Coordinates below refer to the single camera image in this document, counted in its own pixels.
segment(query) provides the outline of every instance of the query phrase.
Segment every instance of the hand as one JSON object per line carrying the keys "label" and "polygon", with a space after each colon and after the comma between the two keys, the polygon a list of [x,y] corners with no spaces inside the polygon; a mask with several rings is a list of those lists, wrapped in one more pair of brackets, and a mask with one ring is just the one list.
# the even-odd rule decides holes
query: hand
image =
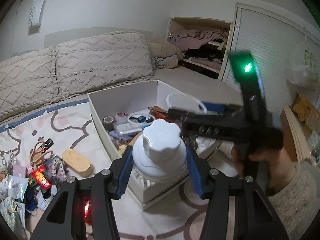
{"label": "hand", "polygon": [[[235,163],[235,168],[240,176],[243,175],[243,164],[239,161],[239,155],[233,147],[231,155]],[[284,189],[292,180],[296,173],[296,168],[291,162],[287,151],[282,148],[281,151],[263,150],[249,156],[249,159],[255,162],[269,162],[270,181],[269,187],[278,193]]]}

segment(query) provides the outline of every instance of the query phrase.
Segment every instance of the storage box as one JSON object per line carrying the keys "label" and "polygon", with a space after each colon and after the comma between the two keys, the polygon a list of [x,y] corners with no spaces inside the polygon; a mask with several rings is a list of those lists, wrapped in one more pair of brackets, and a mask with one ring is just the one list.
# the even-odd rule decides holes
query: storage box
{"label": "storage box", "polygon": [[[149,106],[159,106],[168,110],[166,98],[173,92],[181,93],[155,80],[117,86],[88,94],[93,124],[112,161],[121,156],[102,125],[103,118],[109,115],[114,117],[117,112],[134,113],[145,110]],[[202,158],[209,158],[221,143],[219,140],[209,138],[199,138],[197,141],[199,143],[197,153]],[[136,201],[146,209],[178,187],[187,177],[186,170],[174,180],[155,183],[144,179],[133,169],[128,187]]]}

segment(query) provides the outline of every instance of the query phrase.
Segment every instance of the fuzzy beige sleeve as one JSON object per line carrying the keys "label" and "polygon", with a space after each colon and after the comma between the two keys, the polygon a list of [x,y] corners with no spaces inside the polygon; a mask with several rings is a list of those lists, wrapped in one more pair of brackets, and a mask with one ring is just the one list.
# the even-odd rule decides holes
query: fuzzy beige sleeve
{"label": "fuzzy beige sleeve", "polygon": [[296,165],[293,180],[279,193],[269,197],[290,240],[298,240],[315,218],[320,208],[316,191],[312,174]]}

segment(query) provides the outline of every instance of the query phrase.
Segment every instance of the green light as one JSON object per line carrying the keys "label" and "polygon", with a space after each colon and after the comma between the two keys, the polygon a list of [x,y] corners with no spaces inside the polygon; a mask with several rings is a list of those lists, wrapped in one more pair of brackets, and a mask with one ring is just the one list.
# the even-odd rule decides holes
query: green light
{"label": "green light", "polygon": [[249,72],[252,69],[251,63],[249,63],[247,66],[245,66],[244,71]]}

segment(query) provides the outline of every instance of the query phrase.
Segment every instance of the white textured pillow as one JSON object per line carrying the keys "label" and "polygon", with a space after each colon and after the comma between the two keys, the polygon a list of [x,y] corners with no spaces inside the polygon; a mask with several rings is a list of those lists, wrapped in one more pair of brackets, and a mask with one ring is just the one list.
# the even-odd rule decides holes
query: white textured pillow
{"label": "white textured pillow", "polygon": [[0,122],[57,100],[52,48],[35,50],[0,63]]}
{"label": "white textured pillow", "polygon": [[153,75],[144,35],[105,33],[56,47],[59,94],[66,99],[107,85]]}

